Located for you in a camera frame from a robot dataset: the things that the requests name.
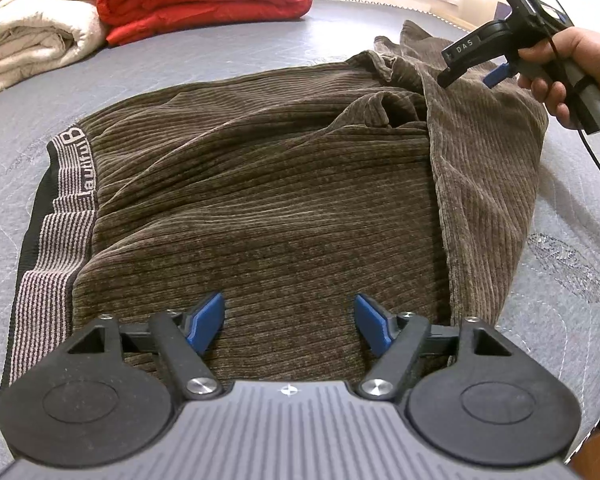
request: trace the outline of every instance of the brown corduroy fabric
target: brown corduroy fabric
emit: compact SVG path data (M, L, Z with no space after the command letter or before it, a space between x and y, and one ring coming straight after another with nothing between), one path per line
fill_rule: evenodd
M355 380L356 292L494 322L546 117L511 81L488 91L484 70L438 88L447 44L407 22L401 46L378 38L385 56L165 89L82 120L98 209L74 327L222 290L220 378Z

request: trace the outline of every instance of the gray mattress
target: gray mattress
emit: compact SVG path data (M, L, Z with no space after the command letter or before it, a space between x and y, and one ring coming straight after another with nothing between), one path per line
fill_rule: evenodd
M428 14L316 1L301 21L202 28L104 50L0 94L0 375L18 252L47 141L76 119L139 92L346 59L404 19L434 36L464 32ZM592 140L600 154L600 134ZM580 399L577 446L600 418L600 175L577 134L552 122L531 234L499 329ZM0 469L10 454L0 436Z

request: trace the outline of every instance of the black handle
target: black handle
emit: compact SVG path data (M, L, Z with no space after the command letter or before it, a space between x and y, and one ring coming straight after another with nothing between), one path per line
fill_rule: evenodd
M562 82L567 88L565 102L572 119L580 123L587 135L600 132L600 88L572 59L565 59L562 64L564 70L555 60L542 68L522 60L517 62L520 73L529 79L542 77L549 86L554 81Z

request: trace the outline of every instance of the finger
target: finger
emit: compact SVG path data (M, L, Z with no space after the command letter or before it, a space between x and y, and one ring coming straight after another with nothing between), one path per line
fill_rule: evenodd
M555 115L558 105L563 103L567 98L567 89L560 82L556 82L551 86L549 93L544 100L544 105L551 115Z
M520 74L518 76L518 86L520 88L524 88L525 90L531 90L531 79L529 79L526 75Z
M575 129L575 125L571 120L571 113L569 112L569 107L560 103L555 109L555 118L558 119L558 122L565 128L569 128L571 130Z
M582 28L569 27L555 34L552 40L560 57L563 59L571 57L586 33L587 31ZM539 64L548 63L555 58L554 49L549 40L539 41L531 48L521 48L518 54L522 59Z
M534 79L531 83L531 93L539 103L544 103L547 94L549 93L549 85L542 78Z

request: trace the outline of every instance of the metal screw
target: metal screw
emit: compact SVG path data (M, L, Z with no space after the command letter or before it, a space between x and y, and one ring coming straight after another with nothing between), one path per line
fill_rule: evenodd
M380 397L390 393L394 389L394 386L384 379L369 379L362 383L361 388L367 395Z
M279 389L279 392L282 393L283 395L286 395L287 397L291 397L292 395L295 395L296 393L298 393L300 390L298 390L295 386L293 386L292 384L287 384L286 386L284 386L283 388Z
M192 394L207 395L218 389L218 383L211 377L194 377L187 381L187 390Z

